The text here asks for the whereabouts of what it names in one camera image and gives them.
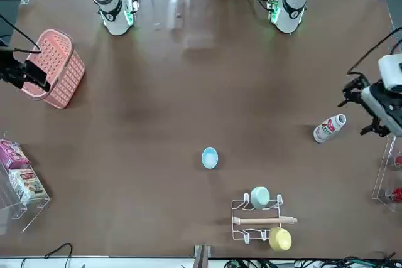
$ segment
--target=pink basket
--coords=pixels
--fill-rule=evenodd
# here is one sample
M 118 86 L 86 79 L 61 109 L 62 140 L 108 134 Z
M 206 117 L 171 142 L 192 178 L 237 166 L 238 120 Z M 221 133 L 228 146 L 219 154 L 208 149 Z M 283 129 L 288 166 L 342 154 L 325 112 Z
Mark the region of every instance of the pink basket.
M 70 102 L 85 73 L 84 64 L 74 51 L 73 40 L 64 33 L 48 29 L 40 35 L 37 44 L 42 52 L 30 54 L 27 60 L 47 73 L 50 90 L 45 92 L 32 83 L 25 83 L 22 90 L 35 100 L 62 109 Z

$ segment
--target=brown table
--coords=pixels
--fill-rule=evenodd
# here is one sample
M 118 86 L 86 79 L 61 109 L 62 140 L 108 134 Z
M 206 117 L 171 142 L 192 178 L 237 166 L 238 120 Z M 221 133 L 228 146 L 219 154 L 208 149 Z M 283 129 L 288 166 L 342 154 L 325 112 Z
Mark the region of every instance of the brown table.
M 386 140 L 359 135 L 358 105 L 339 110 L 346 70 L 389 33 L 380 0 L 309 0 L 283 35 L 254 0 L 186 0 L 183 28 L 166 28 L 168 0 L 141 0 L 122 37 L 101 25 L 92 0 L 31 0 L 18 26 L 74 39 L 86 76 L 65 110 L 0 85 L 0 125 L 23 144 L 53 200 L 1 255 L 43 255 L 64 242 L 75 255 L 375 257 L 402 254 L 401 216 L 371 200 Z M 157 30 L 153 23 L 160 22 Z M 16 35 L 14 43 L 27 46 Z M 376 80 L 376 60 L 361 66 Z M 337 139 L 313 128 L 338 112 Z M 215 147 L 219 167 L 201 167 Z M 255 186 L 284 198 L 290 251 L 231 238 L 231 200 Z

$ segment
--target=snack package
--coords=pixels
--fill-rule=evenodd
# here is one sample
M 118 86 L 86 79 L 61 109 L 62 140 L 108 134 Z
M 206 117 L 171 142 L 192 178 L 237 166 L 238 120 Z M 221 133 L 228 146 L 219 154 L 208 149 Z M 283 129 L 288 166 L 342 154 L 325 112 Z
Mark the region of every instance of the snack package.
M 19 144 L 5 139 L 0 140 L 0 162 L 7 170 L 26 169 L 30 165 Z
M 45 189 L 32 169 L 12 169 L 8 174 L 11 186 L 23 205 L 31 199 L 46 197 Z

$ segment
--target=rolling pin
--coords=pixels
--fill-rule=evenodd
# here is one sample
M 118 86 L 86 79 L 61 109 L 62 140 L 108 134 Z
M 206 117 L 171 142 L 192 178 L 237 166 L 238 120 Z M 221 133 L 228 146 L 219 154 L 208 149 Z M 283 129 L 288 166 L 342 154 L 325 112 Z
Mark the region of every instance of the rolling pin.
M 297 222 L 296 218 L 282 216 L 279 218 L 269 218 L 269 219 L 240 219 L 237 217 L 233 217 L 233 224 L 236 225 L 244 225 L 244 224 L 277 224 L 277 223 L 286 223 L 286 224 L 294 224 Z

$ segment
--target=dish rack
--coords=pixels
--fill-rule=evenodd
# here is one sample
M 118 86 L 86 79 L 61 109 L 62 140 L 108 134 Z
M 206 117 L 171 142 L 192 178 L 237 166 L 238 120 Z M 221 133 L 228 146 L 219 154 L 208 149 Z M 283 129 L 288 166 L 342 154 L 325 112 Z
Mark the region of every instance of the dish rack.
M 283 199 L 281 194 L 276 195 L 276 199 L 270 199 L 268 204 L 262 210 L 274 210 L 278 214 L 278 218 L 281 216 L 281 205 L 283 204 Z M 243 200 L 232 200 L 232 220 L 233 217 L 238 217 L 235 215 L 234 211 L 241 210 L 245 212 L 257 211 L 250 201 L 249 193 L 244 193 Z M 262 240 L 267 241 L 269 228 L 242 228 L 243 225 L 234 225 L 232 222 L 232 238 L 233 240 L 243 240 L 246 244 L 250 240 Z

